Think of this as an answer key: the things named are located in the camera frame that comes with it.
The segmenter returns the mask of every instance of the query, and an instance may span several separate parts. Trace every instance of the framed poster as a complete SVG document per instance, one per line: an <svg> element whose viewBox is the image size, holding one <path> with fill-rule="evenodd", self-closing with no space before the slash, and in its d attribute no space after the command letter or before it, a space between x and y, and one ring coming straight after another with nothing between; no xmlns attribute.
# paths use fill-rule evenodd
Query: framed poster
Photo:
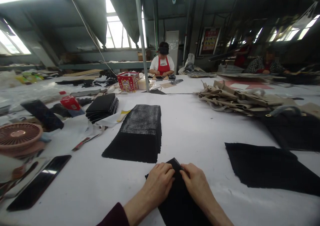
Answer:
<svg viewBox="0 0 320 226"><path fill-rule="evenodd" d="M203 29L199 56L213 55L220 36L220 27L205 27Z"/></svg>

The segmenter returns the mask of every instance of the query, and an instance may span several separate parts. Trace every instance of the person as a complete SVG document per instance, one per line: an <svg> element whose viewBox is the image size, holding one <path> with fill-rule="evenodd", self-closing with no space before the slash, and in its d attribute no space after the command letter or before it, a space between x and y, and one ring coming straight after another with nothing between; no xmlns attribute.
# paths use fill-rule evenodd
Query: person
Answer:
<svg viewBox="0 0 320 226"><path fill-rule="evenodd" d="M169 44L159 44L159 55L153 58L150 66L150 73L160 76L167 76L174 73L174 62L169 54Z"/></svg>
<svg viewBox="0 0 320 226"><path fill-rule="evenodd" d="M274 74L274 73L290 73L288 70L282 67L279 62L275 60L275 51L272 47L266 49L264 57L258 57L253 60L245 73L252 74Z"/></svg>
<svg viewBox="0 0 320 226"><path fill-rule="evenodd" d="M212 194L205 174L193 164L181 164L186 187L213 226L233 226ZM97 226L136 226L168 196L175 171L171 164L156 164L142 189L124 207L117 203Z"/></svg>
<svg viewBox="0 0 320 226"><path fill-rule="evenodd" d="M242 46L238 51L235 51L234 53L234 56L236 56L236 60L234 61L235 66L238 66L243 69L245 68L244 63L246 62L251 52L254 36L255 35L253 32L249 32L245 37L246 43L244 44L244 46Z"/></svg>

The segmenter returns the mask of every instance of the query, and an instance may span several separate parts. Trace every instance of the gray curtain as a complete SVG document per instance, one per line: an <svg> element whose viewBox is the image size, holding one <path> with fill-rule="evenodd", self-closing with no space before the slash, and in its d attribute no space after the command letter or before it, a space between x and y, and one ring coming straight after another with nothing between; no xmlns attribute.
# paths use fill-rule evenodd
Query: gray curtain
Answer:
<svg viewBox="0 0 320 226"><path fill-rule="evenodd" d="M136 44L139 42L140 33L138 25L138 15L136 0L110 0L121 23Z"/></svg>
<svg viewBox="0 0 320 226"><path fill-rule="evenodd" d="M75 2L92 32L105 45L107 40L106 0L75 0Z"/></svg>

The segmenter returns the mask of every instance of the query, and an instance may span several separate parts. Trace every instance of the pink fan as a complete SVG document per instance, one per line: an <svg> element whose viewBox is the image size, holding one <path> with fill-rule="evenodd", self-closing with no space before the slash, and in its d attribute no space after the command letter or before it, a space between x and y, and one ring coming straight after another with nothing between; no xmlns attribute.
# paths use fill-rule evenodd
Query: pink fan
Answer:
<svg viewBox="0 0 320 226"><path fill-rule="evenodd" d="M45 144L38 142L42 127L32 123L15 123L0 127L0 154L22 157L36 153Z"/></svg>

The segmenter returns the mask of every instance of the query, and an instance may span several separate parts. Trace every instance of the smartphone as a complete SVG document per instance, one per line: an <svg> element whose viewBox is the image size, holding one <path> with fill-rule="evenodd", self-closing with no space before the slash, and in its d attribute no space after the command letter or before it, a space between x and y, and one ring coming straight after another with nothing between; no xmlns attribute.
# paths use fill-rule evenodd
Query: smartphone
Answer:
<svg viewBox="0 0 320 226"><path fill-rule="evenodd" d="M48 188L53 179L60 173L70 158L71 155L54 157L7 207L7 210L12 212L31 208Z"/></svg>

